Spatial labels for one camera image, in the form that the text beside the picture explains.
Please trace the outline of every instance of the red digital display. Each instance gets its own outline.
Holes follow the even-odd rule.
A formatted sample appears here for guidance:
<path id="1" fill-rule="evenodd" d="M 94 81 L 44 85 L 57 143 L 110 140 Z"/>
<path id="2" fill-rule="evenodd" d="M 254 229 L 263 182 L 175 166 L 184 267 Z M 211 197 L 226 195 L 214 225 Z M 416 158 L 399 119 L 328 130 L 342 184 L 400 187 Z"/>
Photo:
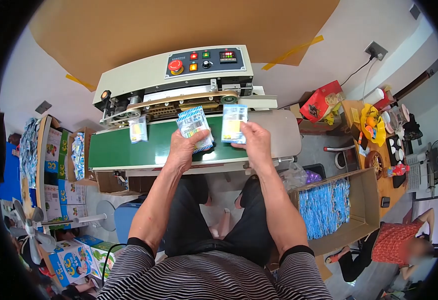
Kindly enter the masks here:
<path id="1" fill-rule="evenodd" d="M 225 51 L 219 53 L 220 63 L 236 63 L 235 51 Z"/>

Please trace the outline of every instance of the floor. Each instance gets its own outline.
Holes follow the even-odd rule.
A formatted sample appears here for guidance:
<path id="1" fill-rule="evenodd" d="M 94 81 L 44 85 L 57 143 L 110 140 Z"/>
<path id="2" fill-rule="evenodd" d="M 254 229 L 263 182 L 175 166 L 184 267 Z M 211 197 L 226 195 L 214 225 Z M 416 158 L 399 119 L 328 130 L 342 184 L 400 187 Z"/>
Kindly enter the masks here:
<path id="1" fill-rule="evenodd" d="M 304 135 L 302 138 L 302 151 L 298 155 L 299 165 L 312 165 L 321 163 L 324 166 L 326 177 L 332 177 L 345 173 L 345 170 L 339 170 L 334 164 L 334 153 L 324 152 L 324 146 L 339 147 L 348 141 L 347 137 L 331 137 L 323 135 Z M 282 162 L 277 169 L 287 169 L 288 162 Z M 230 182 L 226 181 L 223 173 L 207 174 L 207 182 L 213 205 L 210 207 L 200 205 L 204 219 L 209 226 L 219 222 L 224 212 L 228 208 L 231 212 L 231 226 L 234 226 L 242 216 L 243 209 L 234 208 L 234 200 L 240 194 L 242 187 L 248 176 L 242 171 L 229 172 Z M 96 204 L 100 200 L 110 201 L 114 207 L 135 199 L 136 196 L 112 196 L 99 193 L 97 187 L 88 186 L 86 194 L 86 204 L 90 215 L 95 214 Z M 402 223 L 403 217 L 412 207 L 412 198 L 409 194 L 404 197 L 384 216 L 382 219 L 386 222 Z M 117 235 L 113 232 L 105 231 L 96 222 L 81 229 L 84 234 L 89 234 L 102 240 L 118 243 Z M 388 285 L 396 273 L 396 265 L 381 264 L 372 262 L 371 265 L 361 274 L 357 281 L 351 285 L 346 283 L 340 272 L 338 263 L 328 265 L 330 271 L 334 274 L 326 280 L 334 299 L 343 300 L 353 295 L 357 299 L 367 300 L 375 299 L 380 289 Z"/>

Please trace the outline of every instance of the orange tape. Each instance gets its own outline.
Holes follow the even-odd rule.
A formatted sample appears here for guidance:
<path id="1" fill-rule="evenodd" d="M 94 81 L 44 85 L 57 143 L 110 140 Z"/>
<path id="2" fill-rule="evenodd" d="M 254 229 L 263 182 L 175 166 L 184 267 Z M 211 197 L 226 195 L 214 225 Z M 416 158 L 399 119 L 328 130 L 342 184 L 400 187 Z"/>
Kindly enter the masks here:
<path id="1" fill-rule="evenodd" d="M 280 63 L 281 61 L 285 60 L 290 55 L 298 52 L 302 48 L 308 47 L 308 46 L 313 45 L 315 43 L 322 42 L 323 40 L 324 40 L 324 37 L 322 35 L 321 36 L 317 36 L 313 40 L 311 40 L 309 43 L 305 43 L 305 44 L 302 44 L 302 45 L 299 45 L 299 46 L 296 46 L 296 47 L 292 48 L 288 52 L 284 53 L 283 55 L 281 55 L 278 58 L 276 58 L 275 60 L 273 60 L 272 62 L 266 64 L 264 67 L 262 67 L 262 69 L 263 70 L 268 70 L 268 69 L 274 67 L 276 64 Z"/>
<path id="2" fill-rule="evenodd" d="M 66 74 L 66 78 L 67 79 L 70 79 L 70 80 L 72 80 L 72 81 L 74 81 L 74 82 L 77 82 L 78 84 L 82 84 L 84 87 L 86 87 L 87 89 L 93 89 L 93 90 L 96 90 L 97 89 L 97 87 L 95 87 L 95 86 L 93 86 L 93 85 L 90 85 L 90 84 L 88 84 L 88 83 L 85 83 L 85 82 L 82 82 L 82 81 L 80 81 L 79 79 L 77 79 L 77 78 L 75 78 L 74 76 L 72 76 L 72 75 L 69 75 L 69 74 Z"/>

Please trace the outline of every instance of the purple bag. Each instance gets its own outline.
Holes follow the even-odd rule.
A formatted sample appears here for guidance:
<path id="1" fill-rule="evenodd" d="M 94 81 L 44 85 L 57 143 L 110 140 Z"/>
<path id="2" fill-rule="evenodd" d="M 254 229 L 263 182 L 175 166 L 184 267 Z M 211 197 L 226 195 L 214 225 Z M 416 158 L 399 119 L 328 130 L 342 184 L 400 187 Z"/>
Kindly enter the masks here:
<path id="1" fill-rule="evenodd" d="M 311 170 L 306 170 L 307 173 L 307 181 L 306 184 L 315 183 L 322 180 L 322 177 L 316 172 L 312 172 Z"/>

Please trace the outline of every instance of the fan blade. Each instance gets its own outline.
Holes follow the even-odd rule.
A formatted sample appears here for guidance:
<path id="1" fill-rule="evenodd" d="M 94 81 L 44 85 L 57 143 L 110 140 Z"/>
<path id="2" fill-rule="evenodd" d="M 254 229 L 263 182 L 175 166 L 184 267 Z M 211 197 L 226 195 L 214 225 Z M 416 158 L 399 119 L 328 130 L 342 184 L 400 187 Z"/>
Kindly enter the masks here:
<path id="1" fill-rule="evenodd" d="M 36 238 L 31 237 L 29 239 L 29 249 L 31 253 L 31 259 L 35 264 L 40 264 L 41 258 L 39 255 L 39 250 L 37 249 L 38 245 L 36 243 Z"/>
<path id="2" fill-rule="evenodd" d="M 17 227 L 9 228 L 9 232 L 11 232 L 11 235 L 16 238 L 27 235 L 27 231 L 25 231 L 25 229 L 17 228 Z"/>
<path id="3" fill-rule="evenodd" d="M 14 200 L 14 207 L 19 214 L 19 218 L 21 218 L 21 221 L 25 224 L 25 214 L 22 209 L 22 204 L 18 200 Z"/>
<path id="4" fill-rule="evenodd" d="M 40 247 L 42 246 L 42 249 L 44 249 L 46 252 L 54 252 L 54 249 L 56 249 L 56 240 L 54 237 L 37 231 L 36 238 L 39 240 L 39 242 L 41 242 Z"/>
<path id="5" fill-rule="evenodd" d="M 34 222 L 40 222 L 44 220 L 44 213 L 42 212 L 42 209 L 40 207 L 34 208 L 34 213 L 32 213 L 31 220 Z"/>

